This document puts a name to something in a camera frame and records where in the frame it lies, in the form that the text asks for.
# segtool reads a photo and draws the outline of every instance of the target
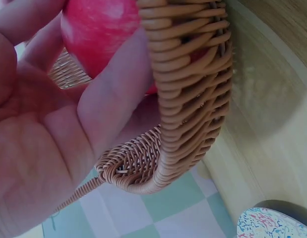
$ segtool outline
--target wooden surface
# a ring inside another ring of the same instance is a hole
[[[307,0],[226,3],[233,98],[204,163],[235,222],[269,199],[307,209]]]

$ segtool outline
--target basket handle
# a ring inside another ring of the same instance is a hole
[[[59,212],[63,208],[67,207],[68,205],[76,202],[86,194],[90,193],[91,191],[98,188],[100,185],[102,185],[104,181],[100,180],[99,177],[92,178],[89,182],[84,184],[83,186],[79,187],[75,193],[65,202],[63,202],[61,205],[59,205],[54,212]]]

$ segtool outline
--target red apple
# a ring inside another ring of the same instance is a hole
[[[107,66],[139,25],[136,0],[69,0],[61,19],[67,51],[91,78]],[[191,60],[204,53],[191,54]],[[156,92],[153,85],[147,94]]]

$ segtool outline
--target hand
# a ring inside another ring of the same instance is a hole
[[[141,30],[90,84],[61,90],[48,77],[63,49],[64,2],[0,10],[0,238],[40,224],[105,150],[159,123],[156,97],[144,97],[152,74]],[[14,46],[36,33],[17,61]]]

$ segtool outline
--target wicker basket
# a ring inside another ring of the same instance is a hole
[[[161,125],[106,151],[95,165],[98,177],[57,210],[104,182],[138,194],[160,191],[203,158],[228,112],[233,60],[225,4],[220,0],[137,4],[149,39]],[[205,54],[192,62],[190,55],[201,49]],[[89,80],[65,50],[51,77],[63,88]]]

